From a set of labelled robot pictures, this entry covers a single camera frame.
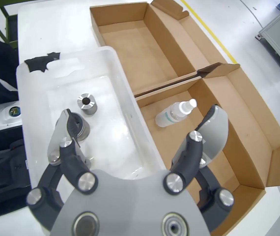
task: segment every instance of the white table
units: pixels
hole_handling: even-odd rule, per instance
[[[71,52],[97,47],[90,6],[152,0],[53,0],[28,4],[18,13],[20,64],[50,52]],[[280,193],[267,188],[266,195],[228,234],[263,236],[280,216]],[[27,208],[0,217],[0,235],[43,235]]]

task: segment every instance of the cardboard tray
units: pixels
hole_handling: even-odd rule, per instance
[[[211,234],[226,235],[265,194],[280,186],[280,126],[238,64],[226,64],[187,11],[173,0],[91,8],[101,45],[112,46],[167,168],[188,132],[211,105],[228,114],[223,152],[209,165],[235,198],[227,219]],[[195,98],[188,118],[160,128],[155,116],[170,104]],[[196,203],[199,185],[188,191]]]

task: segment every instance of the plastic bottle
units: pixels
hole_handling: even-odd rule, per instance
[[[161,111],[156,117],[155,122],[160,127],[166,127],[186,119],[187,115],[197,107],[195,99],[187,102],[176,102]]]

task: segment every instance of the yellow floor line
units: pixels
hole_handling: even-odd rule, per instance
[[[188,10],[192,13],[194,17],[201,23],[201,25],[207,30],[207,32],[212,36],[212,38],[216,41],[217,44],[221,47],[221,49],[225,52],[225,54],[229,57],[229,59],[232,61],[233,64],[237,64],[237,61],[231,53],[226,49],[226,47],[222,44],[222,42],[218,39],[217,36],[213,33],[212,30],[204,23],[204,21],[199,17],[199,15],[189,6],[189,4],[185,0],[180,0],[187,8]]]

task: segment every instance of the plastic container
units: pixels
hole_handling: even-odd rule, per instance
[[[24,141],[32,187],[48,165],[47,148],[61,111],[69,108],[89,123],[91,133],[80,142],[91,169],[137,179],[165,165],[141,115],[115,50],[60,54],[44,73],[29,72],[26,63],[17,68]],[[85,115],[77,98],[91,93],[98,104],[93,116]],[[73,187],[62,178],[58,185],[63,200]]]
[[[195,99],[190,99],[187,102],[176,102],[161,111],[155,118],[155,122],[160,127],[166,127],[177,122],[180,122],[197,107]]]

